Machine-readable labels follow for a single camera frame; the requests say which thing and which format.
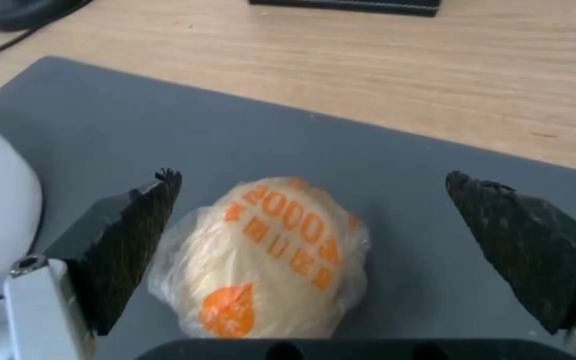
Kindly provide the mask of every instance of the gray desk mat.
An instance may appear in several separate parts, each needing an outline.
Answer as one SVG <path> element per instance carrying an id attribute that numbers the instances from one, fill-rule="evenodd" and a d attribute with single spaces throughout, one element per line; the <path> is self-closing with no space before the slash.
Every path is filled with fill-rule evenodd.
<path id="1" fill-rule="evenodd" d="M 487 264 L 444 176 L 507 183 L 576 218 L 575 170 L 55 57 L 0 89 L 0 132 L 43 184 L 37 251 L 96 199 L 160 167 L 184 176 L 175 221 L 238 182 L 302 176 L 370 228 L 368 291 L 336 337 L 561 343 Z M 180 337 L 174 313 L 142 283 L 96 358 L 134 358 Z"/>

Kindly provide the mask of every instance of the bread roll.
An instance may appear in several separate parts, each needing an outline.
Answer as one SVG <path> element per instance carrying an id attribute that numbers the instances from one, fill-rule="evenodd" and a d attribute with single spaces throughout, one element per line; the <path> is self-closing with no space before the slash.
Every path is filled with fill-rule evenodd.
<path id="1" fill-rule="evenodd" d="M 166 300 L 190 335 L 329 337 L 364 292 L 367 241 L 354 217 L 302 180 L 243 184 L 199 214 Z"/>

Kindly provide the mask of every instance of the screw hole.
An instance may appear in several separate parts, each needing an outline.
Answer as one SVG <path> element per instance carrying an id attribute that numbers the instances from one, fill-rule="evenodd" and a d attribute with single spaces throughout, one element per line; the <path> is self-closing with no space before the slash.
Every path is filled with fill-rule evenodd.
<path id="1" fill-rule="evenodd" d="M 414 360 L 450 360 L 448 355 L 436 344 L 426 342 L 414 348 Z"/>
<path id="2" fill-rule="evenodd" d="M 274 344 L 265 353 L 265 360 L 302 360 L 303 358 L 299 348 L 290 342 Z"/>

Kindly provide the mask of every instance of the wooden desk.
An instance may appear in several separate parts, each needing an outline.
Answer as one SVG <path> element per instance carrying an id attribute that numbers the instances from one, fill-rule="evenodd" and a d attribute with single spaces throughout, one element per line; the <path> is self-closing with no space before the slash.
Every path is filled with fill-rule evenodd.
<path id="1" fill-rule="evenodd" d="M 0 86 L 45 55 L 576 168 L 576 0 L 96 0 L 0 54 Z"/>

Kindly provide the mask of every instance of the black cable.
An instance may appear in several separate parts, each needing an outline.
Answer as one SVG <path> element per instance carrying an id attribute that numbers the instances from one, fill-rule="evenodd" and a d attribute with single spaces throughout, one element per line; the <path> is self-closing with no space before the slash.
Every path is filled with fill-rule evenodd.
<path id="1" fill-rule="evenodd" d="M 2 43 L 0 45 L 0 52 L 6 50 L 7 48 L 11 48 L 13 45 L 19 43 L 20 41 L 22 41 L 23 39 L 29 37 L 30 35 L 34 34 L 35 32 L 37 32 L 39 29 L 45 27 L 46 25 L 50 24 L 50 23 L 54 23 L 57 20 L 66 18 L 66 16 L 69 16 L 70 14 L 76 12 L 77 10 L 81 9 L 82 7 L 85 7 L 86 5 L 90 4 L 93 0 L 83 0 L 82 2 L 78 3 L 76 6 L 71 7 L 70 9 L 67 9 L 64 13 L 58 14 L 57 16 L 50 18 L 48 21 L 42 23 L 41 25 L 37 26 L 37 27 L 33 27 L 32 29 L 28 29 L 25 32 L 19 34 L 17 37 L 14 37 L 12 39 L 9 39 L 9 41 L 6 41 L 5 43 Z"/>

